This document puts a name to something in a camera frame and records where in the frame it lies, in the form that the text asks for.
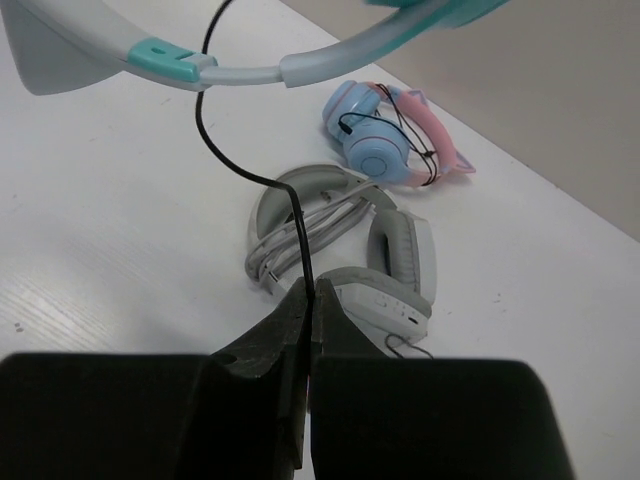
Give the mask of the teal cat-ear headphones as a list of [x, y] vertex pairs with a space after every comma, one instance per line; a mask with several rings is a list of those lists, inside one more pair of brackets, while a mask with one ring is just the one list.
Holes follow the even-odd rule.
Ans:
[[324, 82], [376, 62], [432, 28], [459, 28], [498, 1], [390, 1], [393, 14], [339, 43], [285, 56], [278, 65], [227, 68], [154, 37], [102, 1], [4, 1], [1, 15], [20, 79], [34, 95], [81, 89], [120, 72], [174, 88]]

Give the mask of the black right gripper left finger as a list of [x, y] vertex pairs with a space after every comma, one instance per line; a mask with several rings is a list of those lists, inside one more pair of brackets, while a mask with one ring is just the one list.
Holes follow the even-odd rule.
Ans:
[[1, 475], [290, 479], [303, 462], [310, 323], [298, 280], [211, 355], [10, 355]]

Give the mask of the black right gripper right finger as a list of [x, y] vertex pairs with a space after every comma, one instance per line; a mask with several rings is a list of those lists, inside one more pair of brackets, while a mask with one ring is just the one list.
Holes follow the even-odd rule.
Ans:
[[571, 479], [547, 390], [515, 360], [391, 358], [316, 284], [311, 457], [319, 479]]

